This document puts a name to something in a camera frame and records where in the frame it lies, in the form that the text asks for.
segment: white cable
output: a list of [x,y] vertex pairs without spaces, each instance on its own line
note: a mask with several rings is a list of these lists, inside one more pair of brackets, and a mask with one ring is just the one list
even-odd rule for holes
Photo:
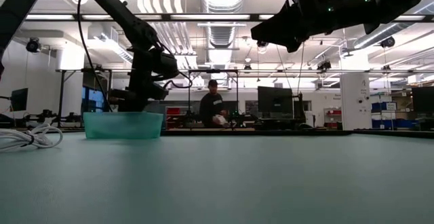
[[[59,140],[55,143],[51,142],[45,134],[47,132],[58,132]],[[4,139],[12,139],[13,141],[2,142]],[[59,128],[50,126],[49,124],[42,124],[35,127],[31,131],[19,132],[17,130],[0,129],[0,152],[33,145],[37,148],[47,149],[55,147],[62,142],[63,133]]]

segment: black shirt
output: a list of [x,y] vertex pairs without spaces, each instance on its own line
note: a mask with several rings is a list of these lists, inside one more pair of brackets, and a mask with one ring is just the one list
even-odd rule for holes
[[223,99],[220,94],[206,94],[201,100],[199,114],[205,127],[212,127],[212,118],[223,110]]

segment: teal table surface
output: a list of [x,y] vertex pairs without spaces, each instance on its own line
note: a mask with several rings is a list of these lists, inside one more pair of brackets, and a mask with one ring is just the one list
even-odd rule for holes
[[162,137],[0,153],[0,223],[434,223],[434,141]]

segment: teal plastic bin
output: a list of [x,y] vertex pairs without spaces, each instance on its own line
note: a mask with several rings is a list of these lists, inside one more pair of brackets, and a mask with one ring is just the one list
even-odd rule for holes
[[159,138],[163,115],[148,112],[84,113],[88,139]]

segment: man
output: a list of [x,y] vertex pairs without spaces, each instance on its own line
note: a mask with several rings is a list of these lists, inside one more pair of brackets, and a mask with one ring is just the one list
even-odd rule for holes
[[215,115],[226,115],[226,111],[223,110],[223,99],[219,93],[217,93],[218,84],[215,79],[210,80],[208,83],[208,89],[210,90],[201,100],[199,114],[202,119],[202,123],[206,128],[218,128],[221,125],[217,121],[213,120]]

